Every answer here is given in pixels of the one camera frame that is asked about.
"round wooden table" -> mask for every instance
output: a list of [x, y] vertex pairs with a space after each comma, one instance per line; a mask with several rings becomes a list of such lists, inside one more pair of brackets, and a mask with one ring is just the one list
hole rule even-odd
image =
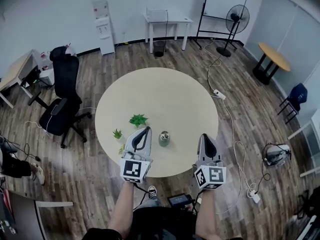
[[[253, 69], [253, 74], [261, 83], [268, 85], [270, 83], [270, 79], [276, 73], [278, 68], [287, 72], [290, 71], [289, 63], [279, 52], [277, 52], [276, 50], [274, 50], [273, 48], [271, 48], [263, 42], [260, 42], [258, 46], [263, 51], [263, 55], [258, 64]], [[265, 68], [265, 70], [259, 70], [259, 67], [261, 66], [262, 62], [265, 60], [266, 57], [270, 59], [270, 63]], [[274, 69], [269, 75], [267, 75], [268, 70], [271, 68], [273, 64], [275, 64]]]
[[[152, 130], [153, 163], [148, 177], [169, 177], [191, 169], [198, 158], [201, 134], [215, 139], [218, 132], [215, 103], [199, 82], [169, 68], [136, 70], [119, 78], [104, 92], [95, 114], [98, 140], [118, 165], [119, 149], [137, 130], [129, 123], [134, 114], [144, 114]], [[123, 133], [120, 140], [113, 137], [115, 129]], [[165, 147], [159, 145], [162, 131], [170, 135], [170, 143]]]

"stainless steel bottle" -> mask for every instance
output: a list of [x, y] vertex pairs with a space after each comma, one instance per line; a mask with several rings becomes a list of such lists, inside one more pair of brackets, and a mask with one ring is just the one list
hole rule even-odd
[[169, 132], [164, 130], [159, 135], [159, 144], [160, 144], [160, 146], [165, 147], [169, 144], [169, 142], [170, 142]]

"jeans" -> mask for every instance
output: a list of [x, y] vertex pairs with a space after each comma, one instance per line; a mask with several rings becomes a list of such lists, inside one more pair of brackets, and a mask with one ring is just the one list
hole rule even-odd
[[146, 207], [163, 207], [162, 203], [160, 202], [160, 200], [158, 199], [158, 197], [153, 196], [151, 198], [149, 198], [148, 200], [144, 201], [142, 204], [140, 204], [137, 209], [140, 208], [146, 208]]

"chair armrest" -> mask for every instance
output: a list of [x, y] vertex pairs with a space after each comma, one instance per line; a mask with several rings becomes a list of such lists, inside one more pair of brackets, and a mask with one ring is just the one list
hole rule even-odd
[[59, 102], [59, 104], [54, 107], [54, 109], [51, 112], [51, 115], [56, 116], [60, 112], [60, 110], [65, 106], [65, 104], [67, 103], [67, 100], [68, 100], [67, 98], [63, 98]]

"wooden floor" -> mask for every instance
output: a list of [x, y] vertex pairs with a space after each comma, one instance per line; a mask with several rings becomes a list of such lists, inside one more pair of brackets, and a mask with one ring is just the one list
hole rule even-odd
[[[182, 40], [167, 41], [167, 52], [161, 58], [149, 54], [149, 46], [143, 42], [119, 46], [116, 53], [101, 56], [99, 51], [79, 57], [80, 68], [77, 78], [77, 93], [81, 97], [82, 108], [96, 108], [104, 91], [118, 78], [128, 72], [163, 67], [186, 73], [199, 81], [207, 90], [207, 70], [214, 58], [204, 50], [199, 50], [193, 41], [188, 41], [185, 51], [181, 51]], [[216, 46], [224, 42], [216, 41], [207, 49], [214, 54]], [[310, 175], [299, 178], [308, 163], [304, 138], [298, 135], [290, 143], [287, 141], [298, 122], [293, 120], [285, 125], [284, 114], [277, 116], [282, 97], [274, 84], [263, 85], [252, 75], [256, 62], [239, 46], [230, 58], [221, 57], [222, 64], [211, 71], [214, 88], [227, 96], [225, 104], [230, 110], [235, 131], [235, 139], [246, 148], [245, 173], [249, 183], [258, 183], [261, 176], [262, 149], [266, 142], [286, 143], [292, 148], [292, 159], [279, 168], [266, 168], [271, 180], [260, 186], [261, 202], [255, 204], [247, 198], [246, 186], [242, 181], [242, 193], [236, 207], [216, 216], [218, 234], [222, 239], [242, 236], [244, 240], [295, 239], [305, 221], [296, 221], [293, 216], [298, 208], [298, 195], [304, 190], [317, 187], [319, 177]], [[43, 90], [40, 95], [50, 103], [56, 97], [53, 90]], [[91, 227], [106, 228], [119, 195], [122, 180], [119, 167], [108, 158], [101, 148], [95, 132], [95, 118], [82, 120], [78, 127], [87, 136], [87, 143], [70, 130], [65, 144], [60, 148], [59, 136], [47, 136], [37, 128], [44, 109], [34, 102], [28, 106], [28, 97], [15, 86], [9, 96], [14, 109], [7, 105], [0, 108], [0, 130], [10, 141], [29, 143], [30, 152], [41, 158], [46, 184], [41, 186], [27, 178], [7, 178], [6, 187], [38, 201], [73, 201], [72, 208], [41, 208], [41, 217], [50, 240], [79, 240]], [[227, 183], [215, 190], [217, 213], [230, 208], [236, 201], [240, 189], [238, 167], [233, 152], [231, 119], [220, 100], [213, 100], [219, 115], [217, 142], [227, 167]], [[243, 160], [244, 152], [237, 147], [238, 159]], [[153, 184], [164, 204], [167, 197], [187, 193], [194, 198], [198, 193], [192, 170], [167, 178], [148, 178], [145, 188]], [[142, 197], [137, 190], [135, 203]]]

